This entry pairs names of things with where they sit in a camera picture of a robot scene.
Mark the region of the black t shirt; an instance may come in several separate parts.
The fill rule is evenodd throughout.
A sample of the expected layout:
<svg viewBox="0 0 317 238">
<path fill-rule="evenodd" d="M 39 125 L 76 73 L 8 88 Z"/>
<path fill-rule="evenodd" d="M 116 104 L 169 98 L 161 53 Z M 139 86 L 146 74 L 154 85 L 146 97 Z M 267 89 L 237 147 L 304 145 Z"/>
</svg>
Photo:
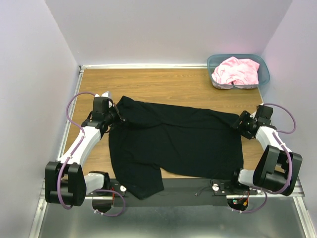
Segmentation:
<svg viewBox="0 0 317 238">
<path fill-rule="evenodd" d="M 161 171 L 230 179 L 243 168 L 236 114 L 210 109 L 155 104 L 122 97 L 117 104 L 124 121 L 108 137 L 116 179 L 138 199 L 164 189 Z"/>
</svg>

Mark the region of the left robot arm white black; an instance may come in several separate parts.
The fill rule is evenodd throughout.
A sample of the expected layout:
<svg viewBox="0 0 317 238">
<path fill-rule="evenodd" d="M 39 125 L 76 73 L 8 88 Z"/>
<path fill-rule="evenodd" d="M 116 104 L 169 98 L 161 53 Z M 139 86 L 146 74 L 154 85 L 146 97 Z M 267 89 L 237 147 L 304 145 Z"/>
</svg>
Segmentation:
<svg viewBox="0 0 317 238">
<path fill-rule="evenodd" d="M 69 149 L 55 162 L 45 167 L 45 200 L 65 209 L 81 206 L 87 194 L 106 195 L 110 179 L 106 172 L 93 171 L 84 175 L 83 166 L 92 149 L 109 132 L 109 128 L 124 119 L 109 92 L 95 94 L 93 108 L 78 125 L 80 131 Z"/>
</svg>

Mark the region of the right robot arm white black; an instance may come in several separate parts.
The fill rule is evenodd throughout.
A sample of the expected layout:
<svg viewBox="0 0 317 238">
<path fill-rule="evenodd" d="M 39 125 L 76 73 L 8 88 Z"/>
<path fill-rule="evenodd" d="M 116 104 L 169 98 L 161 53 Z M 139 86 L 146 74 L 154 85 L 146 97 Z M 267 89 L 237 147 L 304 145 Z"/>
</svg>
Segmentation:
<svg viewBox="0 0 317 238">
<path fill-rule="evenodd" d="M 277 129 L 271 124 L 273 106 L 283 109 L 293 122 L 291 131 Z M 246 187 L 270 194 L 289 196 L 296 185 L 303 158 L 289 149 L 279 134 L 292 134 L 297 129 L 293 115 L 286 108 L 262 103 L 254 113 L 243 111 L 231 126 L 246 139 L 256 139 L 264 152 L 254 170 L 237 169 L 228 181 L 228 189 L 239 194 Z"/>
</svg>

